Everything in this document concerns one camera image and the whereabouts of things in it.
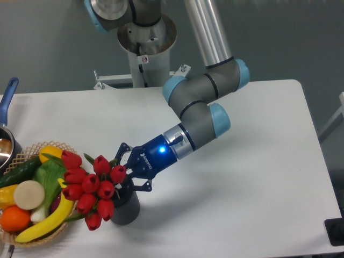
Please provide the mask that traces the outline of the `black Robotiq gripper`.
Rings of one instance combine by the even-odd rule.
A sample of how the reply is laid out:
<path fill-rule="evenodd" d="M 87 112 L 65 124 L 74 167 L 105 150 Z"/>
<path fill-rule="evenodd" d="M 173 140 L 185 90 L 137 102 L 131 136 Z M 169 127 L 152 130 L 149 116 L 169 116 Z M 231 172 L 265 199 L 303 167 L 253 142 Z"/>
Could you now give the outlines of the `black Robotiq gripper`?
<path fill-rule="evenodd" d="M 177 157 L 169 146 L 169 142 L 162 135 L 158 135 L 149 142 L 136 147 L 131 147 L 122 142 L 115 155 L 116 164 L 120 164 L 124 154 L 131 152 L 126 169 L 131 170 L 132 178 L 147 179 L 143 185 L 135 185 L 131 178 L 126 178 L 117 184 L 117 189 L 123 191 L 152 191 L 152 179 L 161 171 L 177 162 Z"/>

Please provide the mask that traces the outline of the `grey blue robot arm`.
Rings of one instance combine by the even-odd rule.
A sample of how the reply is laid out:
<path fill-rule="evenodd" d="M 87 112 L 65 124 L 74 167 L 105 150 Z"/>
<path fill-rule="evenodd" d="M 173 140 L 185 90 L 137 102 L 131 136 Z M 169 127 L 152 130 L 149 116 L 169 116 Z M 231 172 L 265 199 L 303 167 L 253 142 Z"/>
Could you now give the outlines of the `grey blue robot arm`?
<path fill-rule="evenodd" d="M 85 1 L 94 26 L 117 30 L 127 52 L 135 88 L 162 87 L 167 104 L 180 123 L 138 147 L 122 144 L 116 158 L 129 153 L 122 186 L 151 191 L 157 173 L 229 130 L 231 122 L 217 99 L 241 89 L 250 80 L 246 64 L 228 46 L 214 1 L 185 1 L 206 72 L 187 79 L 188 67 L 170 74 L 170 50 L 176 26 L 161 12 L 160 1 Z"/>

